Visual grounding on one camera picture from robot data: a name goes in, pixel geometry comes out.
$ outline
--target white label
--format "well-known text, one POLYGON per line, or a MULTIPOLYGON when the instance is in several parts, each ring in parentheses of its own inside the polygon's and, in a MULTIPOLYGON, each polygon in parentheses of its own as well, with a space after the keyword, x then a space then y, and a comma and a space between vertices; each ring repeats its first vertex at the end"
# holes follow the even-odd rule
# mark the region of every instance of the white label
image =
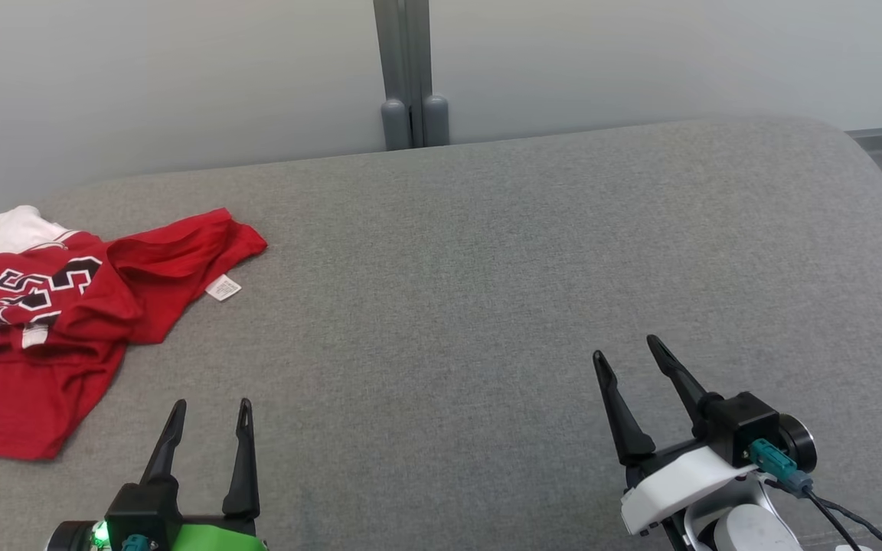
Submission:
POLYGON ((214 281, 210 283, 210 286, 206 288, 206 292, 210 293, 211 297, 220 302, 234 296, 239 290, 241 290, 240 285, 238 285, 233 279, 228 278, 225 273, 224 275, 221 275, 220 278, 214 279, 214 281))
POLYGON ((22 350, 45 343, 46 337, 49 334, 49 325, 26 324, 22 328, 22 350))

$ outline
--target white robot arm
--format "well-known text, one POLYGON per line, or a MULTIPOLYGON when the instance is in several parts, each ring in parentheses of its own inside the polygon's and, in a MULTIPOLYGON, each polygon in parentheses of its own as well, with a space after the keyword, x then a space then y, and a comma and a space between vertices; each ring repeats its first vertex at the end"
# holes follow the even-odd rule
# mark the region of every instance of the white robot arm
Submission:
POLYGON ((647 341, 693 421, 693 439, 655 450, 617 390, 608 360, 594 353, 617 456, 626 467, 622 520, 629 534, 647 536, 662 526, 674 551, 802 551, 771 504, 771 486, 812 499, 850 543, 836 551, 870 550, 856 544, 828 509, 863 523, 882 540, 872 524, 812 493, 815 442, 794 416, 750 392, 729 399, 707 392, 657 336, 647 341))

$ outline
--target clothing tag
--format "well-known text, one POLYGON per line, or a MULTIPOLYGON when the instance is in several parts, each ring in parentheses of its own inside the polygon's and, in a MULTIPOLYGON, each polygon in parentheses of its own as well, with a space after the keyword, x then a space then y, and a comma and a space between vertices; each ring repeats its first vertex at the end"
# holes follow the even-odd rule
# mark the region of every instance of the clothing tag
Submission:
POLYGON ((206 292, 210 293, 210 296, 214 299, 224 302, 224 300, 234 296, 241 289, 240 285, 233 279, 228 278, 227 274, 224 273, 220 278, 216 278, 210 283, 210 286, 206 288, 206 292))

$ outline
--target green led light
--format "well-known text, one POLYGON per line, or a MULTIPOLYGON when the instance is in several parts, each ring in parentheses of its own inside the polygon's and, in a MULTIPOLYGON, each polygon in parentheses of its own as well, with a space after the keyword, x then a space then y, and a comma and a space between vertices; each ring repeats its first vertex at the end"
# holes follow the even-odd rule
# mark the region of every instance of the green led light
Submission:
POLYGON ((108 545, 108 523, 100 522, 94 527, 94 546, 101 549, 108 545))

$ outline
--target gray cushion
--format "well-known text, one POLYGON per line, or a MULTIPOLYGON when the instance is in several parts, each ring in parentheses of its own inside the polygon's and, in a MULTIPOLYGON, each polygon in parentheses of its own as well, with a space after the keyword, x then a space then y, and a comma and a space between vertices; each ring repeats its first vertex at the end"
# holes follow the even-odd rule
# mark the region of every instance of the gray cushion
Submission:
MULTIPOLYGON (((100 517, 179 397, 181 508, 218 512, 242 396, 272 548, 668 549, 624 533, 591 365, 602 348, 659 445, 686 439, 649 332, 710 390, 798 416, 819 495, 882 526, 882 174, 819 122, 159 174, 38 206, 106 238, 227 207, 270 248, 231 273, 242 292, 129 349, 58 460, 0 459, 0 549, 100 517)), ((806 548, 839 542, 775 502, 806 548)))

